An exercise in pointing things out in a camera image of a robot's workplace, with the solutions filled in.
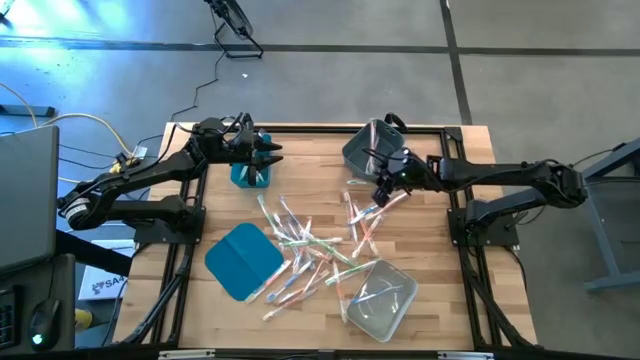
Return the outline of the grey desk frame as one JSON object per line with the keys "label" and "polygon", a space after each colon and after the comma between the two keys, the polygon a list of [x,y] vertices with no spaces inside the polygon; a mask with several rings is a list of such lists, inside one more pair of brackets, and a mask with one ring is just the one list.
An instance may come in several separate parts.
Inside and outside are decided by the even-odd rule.
{"label": "grey desk frame", "polygon": [[640,285],[640,137],[616,146],[582,171],[586,211],[606,274],[588,292]]}

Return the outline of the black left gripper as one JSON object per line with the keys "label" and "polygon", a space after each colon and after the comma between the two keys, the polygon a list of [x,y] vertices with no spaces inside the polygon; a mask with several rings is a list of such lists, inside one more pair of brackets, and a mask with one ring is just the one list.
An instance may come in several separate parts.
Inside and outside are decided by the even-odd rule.
{"label": "black left gripper", "polygon": [[[242,131],[241,117],[225,126],[219,118],[207,118],[192,127],[192,160],[196,165],[252,163],[256,169],[265,169],[281,161],[282,156],[250,155],[250,150],[271,152],[282,149],[273,142],[256,143],[256,134]],[[232,139],[240,140],[239,145],[232,145]]]}

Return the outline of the small yellow object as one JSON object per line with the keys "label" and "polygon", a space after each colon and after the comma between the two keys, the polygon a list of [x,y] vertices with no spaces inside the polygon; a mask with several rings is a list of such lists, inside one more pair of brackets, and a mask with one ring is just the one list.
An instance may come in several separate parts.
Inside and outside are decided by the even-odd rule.
{"label": "small yellow object", "polygon": [[81,309],[75,309],[75,320],[74,320],[74,329],[76,333],[83,332],[92,327],[93,323],[93,313]]}

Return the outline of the dark grey-teal handled bin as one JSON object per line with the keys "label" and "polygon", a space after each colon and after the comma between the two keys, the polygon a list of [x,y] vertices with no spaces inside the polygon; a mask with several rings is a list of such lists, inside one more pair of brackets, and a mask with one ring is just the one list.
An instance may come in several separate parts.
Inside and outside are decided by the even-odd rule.
{"label": "dark grey-teal handled bin", "polygon": [[[386,124],[383,119],[373,119],[377,121],[378,144],[375,150],[375,157],[381,158],[383,155],[391,155],[393,152],[404,146],[403,134],[397,132],[393,127]],[[342,148],[342,155],[345,166],[352,172],[354,177],[365,181],[375,182],[378,176],[381,161],[376,159],[376,170],[373,175],[365,173],[367,161],[363,148],[370,147],[370,127],[369,121],[361,128]]]}

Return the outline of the blue flat bin lid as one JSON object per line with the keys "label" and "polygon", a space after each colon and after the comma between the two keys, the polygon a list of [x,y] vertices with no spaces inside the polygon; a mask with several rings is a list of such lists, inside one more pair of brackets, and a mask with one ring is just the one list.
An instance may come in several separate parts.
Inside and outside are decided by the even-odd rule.
{"label": "blue flat bin lid", "polygon": [[213,245],[205,266],[236,301],[245,301],[284,263],[281,251],[252,223],[241,223]]}

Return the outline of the black keyboard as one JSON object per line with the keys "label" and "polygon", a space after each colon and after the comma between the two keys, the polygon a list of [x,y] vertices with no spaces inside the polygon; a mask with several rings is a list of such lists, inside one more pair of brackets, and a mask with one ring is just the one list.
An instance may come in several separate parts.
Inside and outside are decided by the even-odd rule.
{"label": "black keyboard", "polygon": [[19,286],[0,289],[0,350],[20,342],[20,299]]}

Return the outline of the white printed cardboard box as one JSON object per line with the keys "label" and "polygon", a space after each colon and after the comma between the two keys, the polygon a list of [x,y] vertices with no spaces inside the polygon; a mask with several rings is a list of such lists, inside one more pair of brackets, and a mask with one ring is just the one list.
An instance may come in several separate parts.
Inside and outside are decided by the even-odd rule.
{"label": "white printed cardboard box", "polygon": [[[131,258],[136,250],[132,239],[93,240],[92,244]],[[78,294],[79,301],[121,298],[120,290],[126,289],[126,276],[107,272],[93,266],[85,266]]]}

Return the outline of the black side desk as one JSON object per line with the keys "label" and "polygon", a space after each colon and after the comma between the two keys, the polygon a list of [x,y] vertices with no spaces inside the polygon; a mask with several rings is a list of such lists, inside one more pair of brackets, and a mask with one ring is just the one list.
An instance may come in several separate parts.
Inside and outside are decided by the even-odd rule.
{"label": "black side desk", "polygon": [[[0,359],[25,354],[68,351],[75,347],[74,266],[73,256],[60,255],[0,277],[0,289],[19,286],[21,290],[20,342],[14,347],[0,350]],[[56,298],[61,302],[60,338],[52,349],[37,352],[29,343],[27,328],[33,308],[47,298]]]}

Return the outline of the black computer mouse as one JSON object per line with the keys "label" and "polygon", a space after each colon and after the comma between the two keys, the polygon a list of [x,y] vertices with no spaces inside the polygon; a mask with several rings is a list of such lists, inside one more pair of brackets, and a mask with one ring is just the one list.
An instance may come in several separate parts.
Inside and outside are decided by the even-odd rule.
{"label": "black computer mouse", "polygon": [[27,333],[34,351],[52,349],[60,338],[61,302],[47,298],[38,303],[31,312]]}

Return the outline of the grey laptop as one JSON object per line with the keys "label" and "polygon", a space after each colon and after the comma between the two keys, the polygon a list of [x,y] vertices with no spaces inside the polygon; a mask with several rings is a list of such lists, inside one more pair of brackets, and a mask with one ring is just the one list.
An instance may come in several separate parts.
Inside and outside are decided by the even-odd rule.
{"label": "grey laptop", "polygon": [[54,253],[59,129],[0,136],[0,272]]}

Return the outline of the turquoise plastic bin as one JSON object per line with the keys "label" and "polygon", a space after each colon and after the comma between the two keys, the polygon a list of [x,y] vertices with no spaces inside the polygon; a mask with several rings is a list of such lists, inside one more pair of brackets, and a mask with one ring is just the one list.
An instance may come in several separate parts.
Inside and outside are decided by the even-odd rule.
{"label": "turquoise plastic bin", "polygon": [[[271,142],[271,135],[265,132],[259,132],[258,133],[259,138],[261,138],[262,140],[264,140],[265,142]],[[240,144],[240,140],[238,139],[232,139],[230,141],[230,143],[232,145],[239,145]],[[255,150],[250,150],[249,152],[250,155],[255,155],[255,154],[259,154],[259,155],[271,155],[271,152],[257,152]],[[240,172],[243,168],[243,166],[248,165],[247,163],[234,163],[231,165],[231,172],[230,172],[230,180],[239,188],[267,188],[270,185],[270,174],[271,174],[271,168],[265,168],[262,170],[259,170],[262,172],[263,176],[266,178],[266,182],[265,183],[260,183],[257,181],[256,185],[251,187],[248,185],[247,183],[247,175],[244,181],[240,181],[239,180],[239,176],[240,176]]]}

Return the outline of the black floor bar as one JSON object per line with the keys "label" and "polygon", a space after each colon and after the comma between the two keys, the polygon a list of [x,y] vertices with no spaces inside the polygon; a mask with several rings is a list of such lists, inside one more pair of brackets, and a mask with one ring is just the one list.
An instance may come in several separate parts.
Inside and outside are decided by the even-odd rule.
{"label": "black floor bar", "polygon": [[25,105],[6,105],[0,104],[0,115],[8,116],[26,116],[30,117],[47,117],[51,118],[55,115],[56,109],[50,106],[33,106],[27,108]]}

